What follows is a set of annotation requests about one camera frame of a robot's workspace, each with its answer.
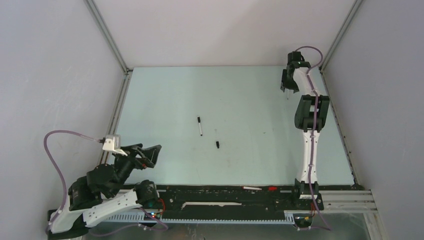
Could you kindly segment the white marker pen black tip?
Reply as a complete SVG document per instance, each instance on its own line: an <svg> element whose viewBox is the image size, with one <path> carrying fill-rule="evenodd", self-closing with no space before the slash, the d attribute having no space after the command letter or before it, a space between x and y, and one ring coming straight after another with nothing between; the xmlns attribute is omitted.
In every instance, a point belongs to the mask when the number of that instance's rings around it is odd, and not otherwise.
<svg viewBox="0 0 424 240"><path fill-rule="evenodd" d="M199 129L199 135L203 136L203 129L202 129L202 123L201 123L201 117L197 116L197 123L198 123L198 129Z"/></svg>

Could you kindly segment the white pen red cap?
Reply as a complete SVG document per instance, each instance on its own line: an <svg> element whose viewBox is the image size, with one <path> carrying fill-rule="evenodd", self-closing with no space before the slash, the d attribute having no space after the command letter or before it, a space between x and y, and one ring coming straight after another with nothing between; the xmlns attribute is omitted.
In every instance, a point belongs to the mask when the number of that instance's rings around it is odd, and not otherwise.
<svg viewBox="0 0 424 240"><path fill-rule="evenodd" d="M278 188L276 186L242 186L241 187L244 190L250 190L250 191L277 191Z"/></svg>

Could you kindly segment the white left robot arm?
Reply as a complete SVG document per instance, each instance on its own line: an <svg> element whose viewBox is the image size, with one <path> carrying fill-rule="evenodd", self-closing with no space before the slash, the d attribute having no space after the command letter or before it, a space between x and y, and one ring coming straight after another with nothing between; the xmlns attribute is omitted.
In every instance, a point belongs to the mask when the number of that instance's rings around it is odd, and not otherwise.
<svg viewBox="0 0 424 240"><path fill-rule="evenodd" d="M133 170L153 169L161 145L144 148L141 143L123 146L114 153L114 163L100 164L78 178L65 194L62 207L51 210L47 238L64 240L80 237L107 218L135 208L153 208L159 192L151 180L143 180L119 194Z"/></svg>

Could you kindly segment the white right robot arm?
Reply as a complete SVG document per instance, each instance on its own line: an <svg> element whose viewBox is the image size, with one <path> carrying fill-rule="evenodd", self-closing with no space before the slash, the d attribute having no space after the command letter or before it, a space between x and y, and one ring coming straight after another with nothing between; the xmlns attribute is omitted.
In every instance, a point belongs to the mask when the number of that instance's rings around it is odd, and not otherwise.
<svg viewBox="0 0 424 240"><path fill-rule="evenodd" d="M330 98L321 94L312 79L311 65L298 48L287 54L287 65L282 71L280 89L300 93L294 113L294 126L301 131L303 154L301 168L294 182L291 204L304 209L319 197L317 151L321 131L326 125Z"/></svg>

